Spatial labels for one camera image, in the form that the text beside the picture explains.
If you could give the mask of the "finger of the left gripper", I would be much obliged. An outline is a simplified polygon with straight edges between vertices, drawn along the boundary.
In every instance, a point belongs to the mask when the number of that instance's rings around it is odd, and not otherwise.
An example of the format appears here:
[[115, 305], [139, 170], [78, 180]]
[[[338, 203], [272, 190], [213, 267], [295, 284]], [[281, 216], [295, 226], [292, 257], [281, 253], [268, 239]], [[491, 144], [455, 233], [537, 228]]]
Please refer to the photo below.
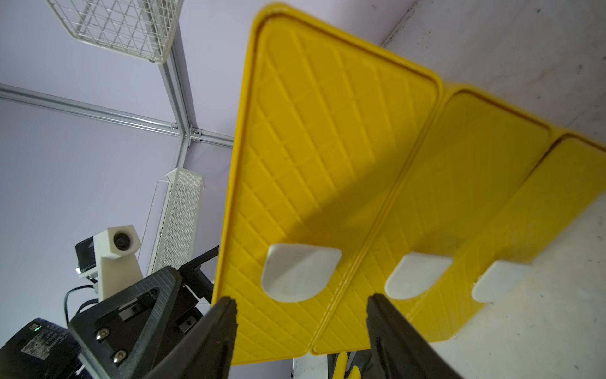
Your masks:
[[211, 259], [218, 257], [218, 255], [219, 246], [216, 246], [185, 263], [178, 269], [179, 273], [181, 274], [183, 284], [188, 286], [191, 292], [193, 292], [197, 298], [203, 298], [209, 303], [212, 303], [214, 284], [200, 270], [200, 267], [204, 263], [209, 262]]

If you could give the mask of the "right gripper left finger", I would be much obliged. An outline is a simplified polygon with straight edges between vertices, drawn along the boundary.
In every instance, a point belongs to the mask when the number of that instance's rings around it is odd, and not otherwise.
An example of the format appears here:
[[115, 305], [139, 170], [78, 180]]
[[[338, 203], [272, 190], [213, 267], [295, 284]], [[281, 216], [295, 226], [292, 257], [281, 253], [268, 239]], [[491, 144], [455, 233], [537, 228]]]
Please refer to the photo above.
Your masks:
[[238, 330], [238, 307], [222, 297], [147, 378], [227, 378]]

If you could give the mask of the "yellow top drawer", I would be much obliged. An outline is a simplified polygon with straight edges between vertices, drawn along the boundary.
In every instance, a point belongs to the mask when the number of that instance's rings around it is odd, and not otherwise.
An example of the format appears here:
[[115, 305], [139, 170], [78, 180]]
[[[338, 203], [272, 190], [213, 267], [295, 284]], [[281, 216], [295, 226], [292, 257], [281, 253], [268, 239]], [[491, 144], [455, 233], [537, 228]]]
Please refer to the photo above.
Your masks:
[[[238, 306], [234, 365], [312, 353], [427, 134], [443, 95], [432, 71], [285, 3], [249, 36], [214, 297]], [[340, 249], [328, 285], [268, 297], [268, 248]]]

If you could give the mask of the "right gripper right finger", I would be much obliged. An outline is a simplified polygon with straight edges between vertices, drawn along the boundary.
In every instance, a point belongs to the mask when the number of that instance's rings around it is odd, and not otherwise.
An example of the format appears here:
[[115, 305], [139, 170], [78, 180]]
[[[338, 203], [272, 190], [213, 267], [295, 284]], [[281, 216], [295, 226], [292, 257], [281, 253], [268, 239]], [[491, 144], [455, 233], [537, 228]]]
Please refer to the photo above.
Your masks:
[[376, 378], [459, 378], [385, 295], [369, 297], [367, 329]]

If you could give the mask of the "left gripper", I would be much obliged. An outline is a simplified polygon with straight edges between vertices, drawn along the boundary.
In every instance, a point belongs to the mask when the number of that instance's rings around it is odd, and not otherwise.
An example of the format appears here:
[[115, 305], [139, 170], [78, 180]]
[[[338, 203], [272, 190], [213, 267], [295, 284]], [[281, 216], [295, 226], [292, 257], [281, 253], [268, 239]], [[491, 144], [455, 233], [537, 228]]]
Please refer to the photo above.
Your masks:
[[74, 316], [69, 331], [36, 318], [1, 348], [1, 377], [74, 378], [81, 360], [94, 378], [143, 378], [180, 288], [181, 275], [167, 267]]

